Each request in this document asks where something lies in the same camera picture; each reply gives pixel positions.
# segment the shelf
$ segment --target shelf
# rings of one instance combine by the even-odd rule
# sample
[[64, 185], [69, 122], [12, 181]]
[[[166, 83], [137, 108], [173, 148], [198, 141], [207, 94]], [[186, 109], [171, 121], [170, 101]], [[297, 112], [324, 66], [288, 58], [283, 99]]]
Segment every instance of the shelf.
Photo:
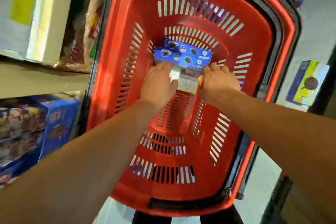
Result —
[[86, 90], [89, 74], [62, 72], [28, 62], [0, 60], [0, 99]]

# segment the blue cookie box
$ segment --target blue cookie box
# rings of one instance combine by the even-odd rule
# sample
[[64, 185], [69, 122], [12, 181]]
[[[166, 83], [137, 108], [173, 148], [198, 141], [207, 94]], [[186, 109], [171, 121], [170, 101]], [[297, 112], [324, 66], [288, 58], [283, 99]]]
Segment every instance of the blue cookie box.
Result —
[[202, 68], [210, 63], [211, 58], [210, 51], [170, 39], [165, 39], [162, 47], [157, 47], [154, 54], [156, 65], [161, 62], [172, 62], [184, 68], [182, 73], [193, 77], [201, 76]]
[[48, 95], [32, 98], [48, 109], [40, 155], [40, 159], [44, 159], [68, 142], [81, 101], [56, 99]]

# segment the person's leg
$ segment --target person's leg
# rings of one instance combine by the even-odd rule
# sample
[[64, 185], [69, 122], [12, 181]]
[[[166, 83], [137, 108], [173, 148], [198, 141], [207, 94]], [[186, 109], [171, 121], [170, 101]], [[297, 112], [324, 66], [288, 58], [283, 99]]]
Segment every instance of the person's leg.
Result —
[[203, 215], [199, 218], [201, 224], [244, 224], [234, 205], [220, 212]]
[[171, 218], [152, 216], [139, 211], [136, 211], [134, 213], [132, 224], [147, 224], [147, 223], [170, 224]]

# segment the white label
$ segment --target white label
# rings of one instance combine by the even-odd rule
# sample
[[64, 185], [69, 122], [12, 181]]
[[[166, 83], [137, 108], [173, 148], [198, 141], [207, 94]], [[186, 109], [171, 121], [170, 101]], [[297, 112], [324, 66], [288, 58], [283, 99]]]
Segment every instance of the white label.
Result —
[[172, 69], [169, 73], [170, 81], [178, 80], [178, 90], [182, 90], [191, 94], [196, 94], [199, 84], [199, 78], [181, 74], [178, 69]]

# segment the red shopping basket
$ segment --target red shopping basket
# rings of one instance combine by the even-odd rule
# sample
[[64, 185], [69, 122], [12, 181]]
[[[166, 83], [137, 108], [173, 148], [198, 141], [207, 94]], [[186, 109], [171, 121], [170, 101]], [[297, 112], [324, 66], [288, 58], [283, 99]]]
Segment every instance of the red shopping basket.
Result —
[[[165, 37], [211, 50], [243, 92], [274, 101], [299, 33], [299, 16], [286, 0], [108, 0], [86, 129], [139, 98]], [[253, 149], [230, 117], [177, 91], [139, 138], [111, 196], [152, 215], [213, 213], [233, 204]]]

